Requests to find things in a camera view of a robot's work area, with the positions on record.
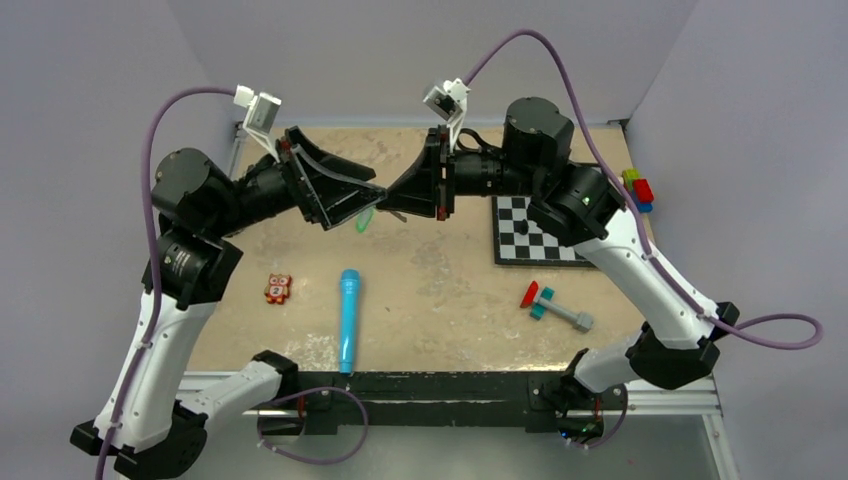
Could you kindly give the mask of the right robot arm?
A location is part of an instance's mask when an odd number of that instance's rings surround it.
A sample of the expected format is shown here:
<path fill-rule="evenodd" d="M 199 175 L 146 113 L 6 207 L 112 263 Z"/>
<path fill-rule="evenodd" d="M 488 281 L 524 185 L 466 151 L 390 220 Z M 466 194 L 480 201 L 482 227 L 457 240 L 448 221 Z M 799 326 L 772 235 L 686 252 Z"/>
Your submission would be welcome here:
<path fill-rule="evenodd" d="M 674 390 L 709 375 L 719 358 L 715 326 L 738 310 L 699 293 L 641 239 L 639 216 L 599 167 L 570 158 L 573 122 L 543 98 L 513 101 L 502 142 L 457 151 L 464 110 L 441 94 L 429 103 L 432 128 L 414 164 L 391 186 L 381 209 L 447 219 L 459 196 L 524 196 L 529 219 L 602 271 L 643 315 L 641 329 L 601 349 L 579 351 L 555 390 L 560 407 L 584 407 L 600 393 L 642 379 Z"/>

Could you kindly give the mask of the green key tag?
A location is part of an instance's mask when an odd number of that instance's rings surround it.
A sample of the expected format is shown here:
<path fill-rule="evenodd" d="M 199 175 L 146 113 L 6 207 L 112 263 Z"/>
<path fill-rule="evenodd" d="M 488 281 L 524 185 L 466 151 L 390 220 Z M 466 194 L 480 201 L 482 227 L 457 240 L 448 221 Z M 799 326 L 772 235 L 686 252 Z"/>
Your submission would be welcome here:
<path fill-rule="evenodd" d="M 375 213 L 376 210 L 374 208 L 369 208 L 361 212 L 357 216 L 355 221 L 355 229 L 358 233 L 364 233 L 367 230 L 368 226 L 373 220 Z"/>

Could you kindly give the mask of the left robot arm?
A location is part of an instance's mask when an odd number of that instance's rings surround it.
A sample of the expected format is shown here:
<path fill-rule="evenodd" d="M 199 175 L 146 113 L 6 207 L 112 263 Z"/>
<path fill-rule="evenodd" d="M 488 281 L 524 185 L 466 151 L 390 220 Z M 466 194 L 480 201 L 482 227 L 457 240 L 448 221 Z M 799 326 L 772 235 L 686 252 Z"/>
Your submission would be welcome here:
<path fill-rule="evenodd" d="M 131 349 L 107 404 L 74 428 L 71 443 L 112 458 L 125 478 L 174 479 L 229 419 L 263 404 L 301 408 L 296 363 L 269 350 L 197 394 L 178 390 L 242 258 L 230 237 L 293 208 L 332 229 L 385 198 L 374 178 L 372 168 L 320 149 L 295 127 L 236 180 L 198 149 L 168 154 L 151 191 L 158 234 Z"/>

